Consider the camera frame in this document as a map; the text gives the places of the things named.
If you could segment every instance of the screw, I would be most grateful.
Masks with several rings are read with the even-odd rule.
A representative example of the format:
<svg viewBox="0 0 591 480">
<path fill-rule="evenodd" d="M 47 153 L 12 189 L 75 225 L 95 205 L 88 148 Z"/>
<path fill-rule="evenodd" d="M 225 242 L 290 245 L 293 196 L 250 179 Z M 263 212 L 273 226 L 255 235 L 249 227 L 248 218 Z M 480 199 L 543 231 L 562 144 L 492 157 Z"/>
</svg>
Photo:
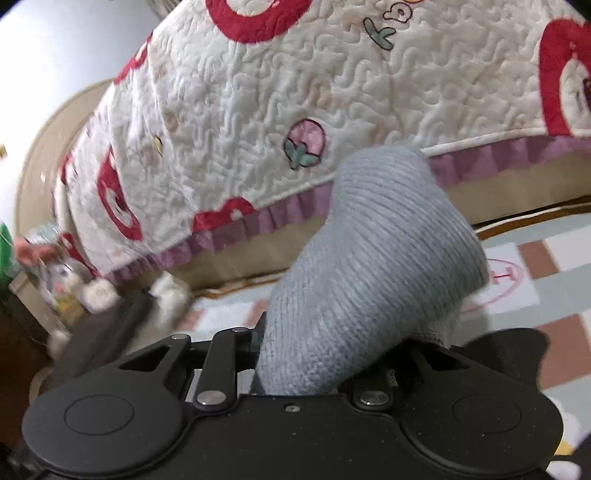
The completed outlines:
<svg viewBox="0 0 591 480">
<path fill-rule="evenodd" d="M 219 390 L 205 390 L 197 395 L 197 401 L 201 405 L 219 405 L 226 400 L 226 394 Z"/>
<path fill-rule="evenodd" d="M 379 407 L 380 405 L 384 405 L 390 397 L 387 393 L 384 393 L 380 390 L 369 390 L 367 392 L 363 392 L 359 397 L 361 403 L 365 405 L 369 405 L 371 407 Z"/>
</svg>

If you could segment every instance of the quilted bedspread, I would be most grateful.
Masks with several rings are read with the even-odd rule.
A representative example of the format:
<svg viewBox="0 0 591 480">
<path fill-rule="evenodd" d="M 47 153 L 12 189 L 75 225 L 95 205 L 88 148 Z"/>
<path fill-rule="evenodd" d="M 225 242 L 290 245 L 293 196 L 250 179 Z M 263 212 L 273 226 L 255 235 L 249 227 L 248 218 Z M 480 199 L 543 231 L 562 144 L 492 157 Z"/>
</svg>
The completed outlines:
<svg viewBox="0 0 591 480">
<path fill-rule="evenodd" d="M 326 214 L 361 148 L 443 186 L 588 149 L 590 72 L 563 0 L 184 0 L 63 163 L 64 243 L 124 280 Z"/>
</svg>

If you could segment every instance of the dark gray sock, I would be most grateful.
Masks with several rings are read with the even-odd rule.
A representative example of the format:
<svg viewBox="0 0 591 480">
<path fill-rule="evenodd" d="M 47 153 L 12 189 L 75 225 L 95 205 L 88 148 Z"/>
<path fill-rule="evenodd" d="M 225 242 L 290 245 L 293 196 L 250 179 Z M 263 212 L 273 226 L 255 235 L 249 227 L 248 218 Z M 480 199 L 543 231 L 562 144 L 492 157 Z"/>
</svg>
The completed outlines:
<svg viewBox="0 0 591 480">
<path fill-rule="evenodd" d="M 480 243 L 418 150 L 360 151 L 274 291 L 256 373 L 266 394 L 331 390 L 413 335 L 446 343 L 488 279 Z"/>
</svg>

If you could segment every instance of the bed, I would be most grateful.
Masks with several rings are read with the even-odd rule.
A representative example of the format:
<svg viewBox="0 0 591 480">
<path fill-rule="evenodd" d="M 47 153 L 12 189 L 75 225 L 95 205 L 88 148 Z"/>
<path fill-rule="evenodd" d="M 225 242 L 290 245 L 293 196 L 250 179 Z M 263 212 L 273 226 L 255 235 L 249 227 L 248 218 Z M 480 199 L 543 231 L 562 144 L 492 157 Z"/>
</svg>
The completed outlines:
<svg viewBox="0 0 591 480">
<path fill-rule="evenodd" d="M 203 287 L 287 268 L 360 148 L 422 149 L 472 223 L 551 205 L 591 191 L 590 71 L 563 0 L 184 0 L 63 144 L 55 214 L 97 275 Z"/>
</svg>

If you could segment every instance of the white wall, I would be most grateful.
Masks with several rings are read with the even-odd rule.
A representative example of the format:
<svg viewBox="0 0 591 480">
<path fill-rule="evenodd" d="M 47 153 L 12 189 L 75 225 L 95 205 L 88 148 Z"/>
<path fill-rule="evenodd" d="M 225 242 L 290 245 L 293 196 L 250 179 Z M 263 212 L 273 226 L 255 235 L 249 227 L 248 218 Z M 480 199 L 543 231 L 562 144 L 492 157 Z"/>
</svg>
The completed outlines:
<svg viewBox="0 0 591 480">
<path fill-rule="evenodd" d="M 114 77 L 159 23 L 144 0 L 22 0 L 0 20 L 0 220 L 38 130 L 69 97 Z"/>
</svg>

